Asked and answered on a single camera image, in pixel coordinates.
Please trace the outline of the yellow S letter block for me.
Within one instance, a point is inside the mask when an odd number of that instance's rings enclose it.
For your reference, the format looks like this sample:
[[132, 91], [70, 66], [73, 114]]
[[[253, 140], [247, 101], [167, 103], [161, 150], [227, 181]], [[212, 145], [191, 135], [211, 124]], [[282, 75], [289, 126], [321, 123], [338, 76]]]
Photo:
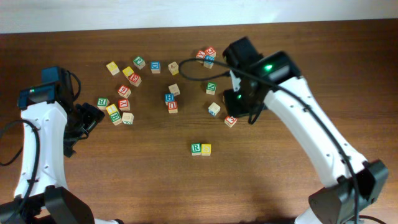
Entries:
[[211, 144], [202, 144], [201, 145], [201, 155], [203, 155], [203, 156], [211, 155]]

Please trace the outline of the green R letter block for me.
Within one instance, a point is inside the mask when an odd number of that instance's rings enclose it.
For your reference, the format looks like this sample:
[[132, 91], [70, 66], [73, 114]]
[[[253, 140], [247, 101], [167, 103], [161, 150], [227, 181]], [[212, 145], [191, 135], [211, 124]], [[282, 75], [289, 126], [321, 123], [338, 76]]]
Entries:
[[191, 145], [191, 153], [193, 156], [200, 156], [201, 155], [201, 144], [195, 143]]

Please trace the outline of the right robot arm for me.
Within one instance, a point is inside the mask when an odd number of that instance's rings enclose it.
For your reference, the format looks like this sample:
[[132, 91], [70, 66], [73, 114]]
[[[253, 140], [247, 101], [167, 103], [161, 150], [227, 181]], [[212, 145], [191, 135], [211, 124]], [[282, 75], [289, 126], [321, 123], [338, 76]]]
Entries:
[[389, 171], [369, 162], [336, 129], [320, 108], [306, 79], [283, 51], [260, 54], [247, 37], [223, 52], [232, 89], [224, 91], [227, 113], [254, 124], [264, 110], [289, 129], [312, 162], [323, 188], [308, 198], [295, 223], [362, 223], [359, 213], [373, 204]]

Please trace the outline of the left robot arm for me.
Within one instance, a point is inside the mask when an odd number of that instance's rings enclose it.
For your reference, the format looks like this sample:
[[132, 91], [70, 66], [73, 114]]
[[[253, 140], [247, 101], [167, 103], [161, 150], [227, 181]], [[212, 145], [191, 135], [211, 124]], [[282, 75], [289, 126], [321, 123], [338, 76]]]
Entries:
[[80, 94], [72, 82], [77, 80], [64, 68], [50, 67], [42, 70], [41, 84], [19, 93], [21, 117], [1, 132], [23, 125], [22, 167], [14, 200], [1, 205], [1, 223], [102, 223], [69, 191], [65, 177], [64, 158], [104, 118], [98, 108], [75, 103]]

